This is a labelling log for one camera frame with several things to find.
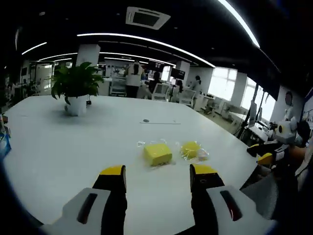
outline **yellow sponge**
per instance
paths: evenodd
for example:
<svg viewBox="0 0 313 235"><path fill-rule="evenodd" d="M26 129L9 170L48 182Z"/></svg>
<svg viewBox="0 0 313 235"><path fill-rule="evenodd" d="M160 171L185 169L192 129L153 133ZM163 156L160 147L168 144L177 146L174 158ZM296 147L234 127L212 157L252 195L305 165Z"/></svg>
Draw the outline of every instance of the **yellow sponge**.
<svg viewBox="0 0 313 235"><path fill-rule="evenodd" d="M195 141L186 142L181 147L181 151L183 155L187 158L195 158L198 155L198 150L200 149L200 145L198 145Z"/></svg>
<svg viewBox="0 0 313 235"><path fill-rule="evenodd" d="M164 143L146 145L143 151L145 159L151 166L167 163L172 159L172 152Z"/></svg>

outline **ceiling light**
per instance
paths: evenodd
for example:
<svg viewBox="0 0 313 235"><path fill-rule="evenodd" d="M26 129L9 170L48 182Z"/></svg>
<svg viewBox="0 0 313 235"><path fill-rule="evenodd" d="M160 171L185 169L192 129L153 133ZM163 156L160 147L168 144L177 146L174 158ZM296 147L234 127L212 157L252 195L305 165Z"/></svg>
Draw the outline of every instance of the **ceiling light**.
<svg viewBox="0 0 313 235"><path fill-rule="evenodd" d="M32 47L31 49L28 49L28 50L24 51L24 52L22 53L22 55L24 55L25 53L28 53L28 52L31 51L32 49L35 49L35 48L37 48L37 47L42 46L42 45L44 45L44 44L47 44L47 42L41 43L41 44L39 44L39 45L37 45L37 46Z"/></svg>
<svg viewBox="0 0 313 235"><path fill-rule="evenodd" d="M164 64L168 64L168 65L174 66L174 64L171 64L169 62L165 62L165 61L162 61L162 60L156 60L156 59L153 59L153 58L139 56L139 55L129 55L129 54L123 54L123 53L114 53L114 52L100 52L100 54L132 56L132 57L138 57L138 58L142 58L142 59L153 60L153 61L156 61L156 62L160 62L160 63L164 63Z"/></svg>
<svg viewBox="0 0 313 235"><path fill-rule="evenodd" d="M72 59L72 58L61 59L61 60L71 60L71 59ZM54 62L61 61L61 60L55 60Z"/></svg>
<svg viewBox="0 0 313 235"><path fill-rule="evenodd" d="M252 42L260 48L260 45L258 41L256 40L255 36L253 35L251 29L248 27L248 25L245 23L244 19L238 14L238 12L226 1L226 0L218 0L224 7L227 8L227 10L238 20L238 22L241 24L241 26L244 28L246 33L249 35Z"/></svg>
<svg viewBox="0 0 313 235"><path fill-rule="evenodd" d="M46 57L46 58L40 59L38 61L46 60L46 59L50 59L50 58L54 58L54 57L59 57L59 56L63 56L63 55L75 55L75 54L77 54L77 52L76 53L62 54L62 55L53 55L53 56L50 56L50 57Z"/></svg>
<svg viewBox="0 0 313 235"><path fill-rule="evenodd" d="M104 57L105 59L109 59L109 60L126 60L126 61L133 61L134 60L129 60L129 59L121 59L121 58L111 58L111 57Z"/></svg>
<svg viewBox="0 0 313 235"><path fill-rule="evenodd" d="M153 39L149 39L149 38L143 38L143 37L138 37L138 36L134 36L134 35L127 35L127 34L120 34L120 33L84 33L84 34L77 34L78 37L82 37L82 36L93 36L93 35L102 35L102 36L120 36L120 37L127 37L127 38L135 38L135 39L140 39L140 40L144 40L144 41L148 41L148 42L152 42L152 43L156 43L156 44L160 44L160 45L163 45L165 47L169 47L169 48L172 48L174 50L178 50L182 53L185 53L187 55L190 55L204 63L206 63L207 65L210 65L212 67L215 68L214 65L212 65L210 62L190 53L190 52L187 52L183 49L180 49L178 47L175 47L175 46L172 46L172 45L169 45L169 44L166 44L166 43L163 43L163 42L159 42L157 40L153 40Z"/></svg>

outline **black ceiling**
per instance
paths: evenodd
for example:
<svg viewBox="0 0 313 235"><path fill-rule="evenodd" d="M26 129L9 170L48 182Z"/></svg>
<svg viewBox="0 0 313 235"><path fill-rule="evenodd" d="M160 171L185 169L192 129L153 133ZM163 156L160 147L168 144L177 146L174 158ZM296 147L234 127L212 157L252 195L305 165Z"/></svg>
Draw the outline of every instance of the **black ceiling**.
<svg viewBox="0 0 313 235"><path fill-rule="evenodd" d="M248 24L261 50L252 43L241 25L218 0L55 0L14 3L16 6L7 8L7 15L2 16L6 32L3 64L13 67L17 60L38 60L77 52L81 43L99 43L101 51L173 62L180 60L177 56L181 56L199 66L208 66L181 52L142 40L112 36L76 36L80 33L123 33L179 47L216 66L237 68L261 81L264 86L270 86L274 79L306 95L313 86L307 76L311 69L310 54L313 51L309 43L313 32L308 23L311 6L304 5L303 0L293 5L290 1L283 0L228 2ZM159 11L171 18L160 30L127 25L125 17L128 6ZM18 51L15 52L17 28ZM132 43L146 47L99 41ZM48 43L20 56L21 52L43 42Z"/></svg>

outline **ceiling air conditioner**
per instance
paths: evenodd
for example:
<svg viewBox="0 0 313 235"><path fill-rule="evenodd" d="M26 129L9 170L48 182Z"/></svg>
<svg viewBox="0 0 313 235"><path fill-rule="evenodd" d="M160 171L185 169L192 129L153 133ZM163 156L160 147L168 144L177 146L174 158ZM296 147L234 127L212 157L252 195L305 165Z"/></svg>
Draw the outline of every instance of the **ceiling air conditioner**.
<svg viewBox="0 0 313 235"><path fill-rule="evenodd" d="M168 20L169 15L138 7L127 7L126 24L158 30Z"/></svg>

